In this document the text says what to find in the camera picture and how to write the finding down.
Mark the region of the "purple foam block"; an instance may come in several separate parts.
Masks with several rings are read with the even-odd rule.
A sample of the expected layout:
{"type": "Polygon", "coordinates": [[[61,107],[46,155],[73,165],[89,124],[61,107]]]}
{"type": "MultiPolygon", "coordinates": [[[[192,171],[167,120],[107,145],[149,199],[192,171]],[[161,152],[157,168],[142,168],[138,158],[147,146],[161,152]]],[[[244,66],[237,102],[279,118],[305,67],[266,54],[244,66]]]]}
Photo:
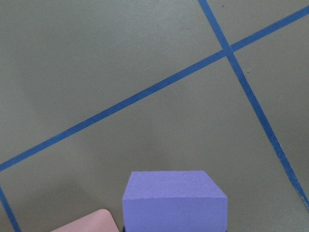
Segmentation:
{"type": "Polygon", "coordinates": [[[127,232],[225,232],[228,198],[204,171],[132,172],[123,198],[127,232]]]}

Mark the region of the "pink plastic bin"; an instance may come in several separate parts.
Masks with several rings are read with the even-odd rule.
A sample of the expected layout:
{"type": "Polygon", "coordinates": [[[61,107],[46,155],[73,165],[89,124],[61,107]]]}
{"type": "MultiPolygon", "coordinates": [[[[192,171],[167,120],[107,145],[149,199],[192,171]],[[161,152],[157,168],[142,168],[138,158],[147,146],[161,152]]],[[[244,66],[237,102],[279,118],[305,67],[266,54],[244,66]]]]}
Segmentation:
{"type": "Polygon", "coordinates": [[[106,209],[97,210],[54,232],[119,232],[111,213],[106,209]]]}

